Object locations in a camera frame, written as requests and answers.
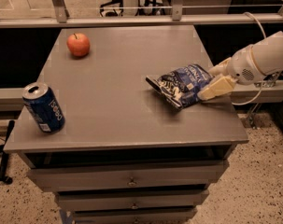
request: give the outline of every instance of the can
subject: can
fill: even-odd
[[[27,85],[22,100],[42,132],[54,133],[63,128],[64,114],[47,84],[35,82]]]

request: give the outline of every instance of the red apple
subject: red apple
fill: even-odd
[[[67,38],[67,47],[74,56],[85,56],[90,50],[90,41],[81,33],[74,33]]]

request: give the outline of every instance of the bag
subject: bag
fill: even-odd
[[[212,76],[198,64],[178,68],[153,79],[146,77],[150,86],[177,109],[200,102],[197,93],[212,80]]]

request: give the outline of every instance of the can lid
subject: can lid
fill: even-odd
[[[42,82],[35,82],[27,85],[22,91],[22,97],[29,100],[34,100],[43,96],[49,87]]]

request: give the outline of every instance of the speckled floor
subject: speckled floor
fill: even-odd
[[[185,224],[283,224],[283,132],[269,112],[256,116],[257,130],[249,128],[245,115],[239,117],[249,143],[235,149],[230,167]],[[27,170],[19,157],[10,156],[7,174],[14,181],[9,186],[0,182],[0,223],[62,224],[53,195],[33,184]]]

